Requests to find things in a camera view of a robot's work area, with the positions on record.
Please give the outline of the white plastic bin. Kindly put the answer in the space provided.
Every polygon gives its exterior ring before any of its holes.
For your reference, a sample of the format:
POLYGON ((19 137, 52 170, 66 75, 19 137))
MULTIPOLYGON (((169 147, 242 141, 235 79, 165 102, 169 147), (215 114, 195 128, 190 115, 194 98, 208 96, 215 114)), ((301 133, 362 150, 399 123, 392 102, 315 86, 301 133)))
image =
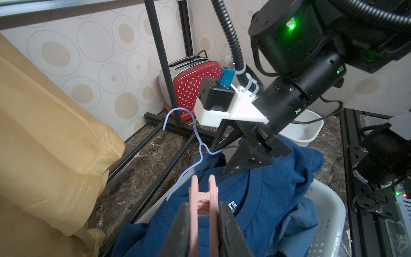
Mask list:
MULTIPOLYGON (((317 113, 310 110, 305 110, 295 119, 295 121, 309 122, 318 118, 320 118, 320 115, 318 115, 317 113)), ((289 124, 282 131, 280 131, 279 134, 285 138, 290 139, 298 146, 308 147, 308 145, 313 142, 320 134, 323 125, 323 120, 317 121, 315 123, 310 123, 308 125, 289 124)))

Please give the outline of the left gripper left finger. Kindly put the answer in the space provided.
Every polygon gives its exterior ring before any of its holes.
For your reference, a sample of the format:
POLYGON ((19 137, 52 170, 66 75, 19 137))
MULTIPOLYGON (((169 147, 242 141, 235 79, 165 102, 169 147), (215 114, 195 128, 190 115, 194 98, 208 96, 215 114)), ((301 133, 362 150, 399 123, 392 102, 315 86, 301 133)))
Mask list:
POLYGON ((189 203, 182 203, 173 220, 158 257, 187 257, 189 249, 189 203))

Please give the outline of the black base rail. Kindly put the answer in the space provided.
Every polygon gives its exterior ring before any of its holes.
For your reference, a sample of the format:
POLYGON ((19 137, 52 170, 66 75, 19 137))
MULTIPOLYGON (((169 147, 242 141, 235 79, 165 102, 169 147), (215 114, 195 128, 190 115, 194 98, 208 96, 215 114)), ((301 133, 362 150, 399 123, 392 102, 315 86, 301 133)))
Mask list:
POLYGON ((355 257, 411 254, 411 115, 340 114, 355 257))

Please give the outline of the tan yellow t-shirt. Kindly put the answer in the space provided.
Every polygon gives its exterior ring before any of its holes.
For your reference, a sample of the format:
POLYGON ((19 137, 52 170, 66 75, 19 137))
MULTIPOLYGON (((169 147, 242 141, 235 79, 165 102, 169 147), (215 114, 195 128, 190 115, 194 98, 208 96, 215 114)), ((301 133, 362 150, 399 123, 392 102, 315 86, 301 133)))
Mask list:
POLYGON ((1 37, 1 256, 96 257, 87 221, 125 150, 1 37))

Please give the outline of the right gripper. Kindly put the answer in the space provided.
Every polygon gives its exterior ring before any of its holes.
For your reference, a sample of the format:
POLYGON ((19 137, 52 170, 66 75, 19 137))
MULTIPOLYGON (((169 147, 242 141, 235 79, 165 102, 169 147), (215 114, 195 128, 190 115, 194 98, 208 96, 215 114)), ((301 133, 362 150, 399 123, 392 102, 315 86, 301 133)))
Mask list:
POLYGON ((287 157, 292 150, 279 136, 263 123, 242 122, 242 130, 236 121, 222 120, 210 146, 211 152, 228 147, 243 135, 244 139, 225 166, 222 176, 230 177, 242 171, 273 164, 272 157, 287 157))

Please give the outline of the slate blue t-shirt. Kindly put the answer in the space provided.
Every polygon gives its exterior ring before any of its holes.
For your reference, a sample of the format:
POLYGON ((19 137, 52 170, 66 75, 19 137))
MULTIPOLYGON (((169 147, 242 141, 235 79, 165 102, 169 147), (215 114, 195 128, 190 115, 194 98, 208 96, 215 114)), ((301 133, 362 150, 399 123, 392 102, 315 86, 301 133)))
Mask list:
POLYGON ((303 198, 274 231, 266 257, 306 257, 319 225, 315 204, 303 198))

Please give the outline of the red toaster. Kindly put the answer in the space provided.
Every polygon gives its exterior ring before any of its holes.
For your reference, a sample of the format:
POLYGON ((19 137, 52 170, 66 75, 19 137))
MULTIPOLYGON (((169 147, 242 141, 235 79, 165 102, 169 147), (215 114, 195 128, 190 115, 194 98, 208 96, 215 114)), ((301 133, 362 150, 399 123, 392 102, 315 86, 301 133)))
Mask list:
POLYGON ((169 63, 173 90, 176 95, 177 105, 190 112, 194 111, 202 79, 204 77, 219 78, 221 65, 212 61, 201 50, 197 55, 188 56, 169 63))

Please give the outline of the dark blue t-shirt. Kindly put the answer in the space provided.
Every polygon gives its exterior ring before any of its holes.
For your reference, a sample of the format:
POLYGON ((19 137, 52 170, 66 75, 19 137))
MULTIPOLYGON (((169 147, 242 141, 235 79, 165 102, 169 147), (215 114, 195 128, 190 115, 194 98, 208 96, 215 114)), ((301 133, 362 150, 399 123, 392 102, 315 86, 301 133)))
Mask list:
MULTIPOLYGON (((213 175, 219 189, 218 199, 227 203, 245 238, 257 257, 265 257, 270 239, 283 218, 305 197, 314 173, 324 163, 323 154, 285 140, 292 150, 287 157, 274 159, 273 164, 246 170, 225 178, 223 153, 196 157, 195 174, 200 191, 208 189, 213 175)), ((112 255, 114 257, 155 257, 171 228, 179 206, 189 200, 190 182, 175 190, 160 205, 150 222, 123 227, 112 255)))

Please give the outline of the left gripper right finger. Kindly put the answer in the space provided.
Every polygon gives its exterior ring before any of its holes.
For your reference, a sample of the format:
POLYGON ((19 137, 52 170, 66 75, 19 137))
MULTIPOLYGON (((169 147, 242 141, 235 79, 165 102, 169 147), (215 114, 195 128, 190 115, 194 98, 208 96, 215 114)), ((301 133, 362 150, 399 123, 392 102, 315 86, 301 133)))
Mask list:
POLYGON ((253 257, 227 203, 219 202, 218 240, 220 257, 253 257))

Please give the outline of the white plastic basket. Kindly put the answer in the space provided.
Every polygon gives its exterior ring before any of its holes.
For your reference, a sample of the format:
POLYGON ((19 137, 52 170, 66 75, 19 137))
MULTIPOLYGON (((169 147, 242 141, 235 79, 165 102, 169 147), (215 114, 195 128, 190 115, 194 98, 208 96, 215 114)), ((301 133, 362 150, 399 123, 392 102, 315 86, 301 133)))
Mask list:
POLYGON ((319 225, 306 257, 334 257, 338 253, 345 207, 334 192, 320 182, 313 181, 305 195, 316 207, 319 225))

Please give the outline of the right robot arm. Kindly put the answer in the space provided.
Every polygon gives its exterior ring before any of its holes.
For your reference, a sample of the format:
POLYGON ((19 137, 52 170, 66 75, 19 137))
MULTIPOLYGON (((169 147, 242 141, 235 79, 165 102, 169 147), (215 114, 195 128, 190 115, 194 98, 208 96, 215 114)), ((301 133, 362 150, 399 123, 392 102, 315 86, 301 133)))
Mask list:
POLYGON ((348 65, 374 73, 411 51, 410 1, 268 1, 248 29, 255 67, 263 55, 273 68, 274 81, 264 86, 245 64, 224 2, 212 5, 239 83, 268 120, 234 122, 234 137, 244 141, 223 171, 227 177, 290 155, 280 131, 331 87, 342 86, 348 65))

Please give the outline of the salmon pink clothespin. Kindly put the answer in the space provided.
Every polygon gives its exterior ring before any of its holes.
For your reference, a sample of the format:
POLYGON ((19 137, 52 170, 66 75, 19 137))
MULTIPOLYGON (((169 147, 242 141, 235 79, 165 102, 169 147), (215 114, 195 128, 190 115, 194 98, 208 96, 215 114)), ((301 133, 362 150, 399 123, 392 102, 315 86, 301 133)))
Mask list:
POLYGON ((200 216, 209 218, 209 255, 218 256, 218 187, 215 176, 209 176, 208 191, 199 191, 199 181, 196 175, 191 178, 189 188, 189 253, 192 257, 199 255, 199 226, 200 216))

